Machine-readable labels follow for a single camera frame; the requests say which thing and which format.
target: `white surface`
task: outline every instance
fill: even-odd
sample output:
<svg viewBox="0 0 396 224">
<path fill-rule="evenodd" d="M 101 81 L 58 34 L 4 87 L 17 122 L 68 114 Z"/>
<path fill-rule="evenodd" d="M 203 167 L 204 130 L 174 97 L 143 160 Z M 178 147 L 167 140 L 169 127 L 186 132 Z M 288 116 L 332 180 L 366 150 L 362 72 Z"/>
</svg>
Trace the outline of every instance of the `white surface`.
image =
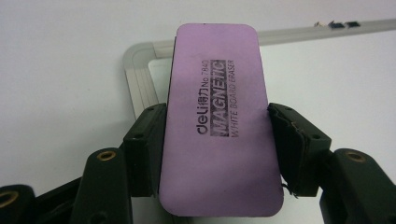
<svg viewBox="0 0 396 224">
<path fill-rule="evenodd" d="M 392 18 L 391 0 L 1 0 L 0 186 L 23 183 L 40 195 L 79 177 L 95 150 L 120 144 L 134 122 L 121 58 L 134 44 L 172 39 L 186 22 L 246 23 L 260 31 Z M 323 127 L 321 120 L 312 119 Z"/>
</svg>

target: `whiteboard eraser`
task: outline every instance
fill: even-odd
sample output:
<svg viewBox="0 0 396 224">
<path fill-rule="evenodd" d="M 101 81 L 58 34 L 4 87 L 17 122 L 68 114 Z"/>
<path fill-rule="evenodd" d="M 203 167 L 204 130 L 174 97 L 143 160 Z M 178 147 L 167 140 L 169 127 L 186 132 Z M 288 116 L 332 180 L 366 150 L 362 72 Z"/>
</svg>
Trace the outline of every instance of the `whiteboard eraser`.
<svg viewBox="0 0 396 224">
<path fill-rule="evenodd" d="M 159 196 L 181 217 L 269 217 L 283 203 L 256 31 L 177 30 Z"/>
</svg>

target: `brass insert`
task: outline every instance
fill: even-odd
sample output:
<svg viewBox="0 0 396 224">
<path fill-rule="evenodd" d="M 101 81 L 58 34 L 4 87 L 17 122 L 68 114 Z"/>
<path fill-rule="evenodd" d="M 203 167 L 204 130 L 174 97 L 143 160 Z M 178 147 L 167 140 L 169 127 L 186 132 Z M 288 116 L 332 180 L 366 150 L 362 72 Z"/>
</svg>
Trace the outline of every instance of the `brass insert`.
<svg viewBox="0 0 396 224">
<path fill-rule="evenodd" d="M 361 155 L 359 152 L 347 151 L 346 155 L 349 157 L 350 160 L 357 162 L 366 162 L 366 158 L 363 155 Z"/>
<path fill-rule="evenodd" d="M 0 208 L 4 208 L 7 205 L 15 202 L 18 196 L 20 196 L 20 194 L 15 190 L 0 193 Z"/>
<path fill-rule="evenodd" d="M 99 161 L 109 161 L 116 157 L 116 153 L 114 151 L 104 151 L 99 153 L 96 157 Z"/>
</svg>

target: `screw hole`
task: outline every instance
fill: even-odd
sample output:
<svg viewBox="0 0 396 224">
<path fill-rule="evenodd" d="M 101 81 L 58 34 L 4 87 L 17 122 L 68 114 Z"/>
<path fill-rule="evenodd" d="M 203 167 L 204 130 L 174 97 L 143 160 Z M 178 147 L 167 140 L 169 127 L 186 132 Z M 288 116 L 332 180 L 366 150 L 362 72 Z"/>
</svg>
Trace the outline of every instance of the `screw hole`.
<svg viewBox="0 0 396 224">
<path fill-rule="evenodd" d="M 366 161 L 366 158 L 364 158 L 364 156 L 358 152 L 348 151 L 348 152 L 346 152 L 346 155 L 353 161 L 357 161 L 357 162 L 365 162 Z"/>
<path fill-rule="evenodd" d="M 104 151 L 99 153 L 99 155 L 97 156 L 97 159 L 99 161 L 109 161 L 111 159 L 113 159 L 114 157 L 116 157 L 116 153 L 114 151 Z"/>
<path fill-rule="evenodd" d="M 0 208 L 6 207 L 7 205 L 15 202 L 19 195 L 20 194 L 15 190 L 0 193 Z"/>
<path fill-rule="evenodd" d="M 105 224 L 107 220 L 104 212 L 93 214 L 90 218 L 90 224 Z"/>
</svg>

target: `magnetic eraser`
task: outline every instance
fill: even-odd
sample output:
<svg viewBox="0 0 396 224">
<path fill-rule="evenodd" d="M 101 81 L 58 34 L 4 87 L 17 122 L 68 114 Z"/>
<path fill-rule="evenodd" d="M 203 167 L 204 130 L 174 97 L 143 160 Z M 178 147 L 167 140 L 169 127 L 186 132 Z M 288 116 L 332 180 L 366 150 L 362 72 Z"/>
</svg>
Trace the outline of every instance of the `magnetic eraser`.
<svg viewBox="0 0 396 224">
<path fill-rule="evenodd" d="M 160 201 L 182 217 L 269 217 L 283 203 L 256 31 L 177 30 Z"/>
</svg>

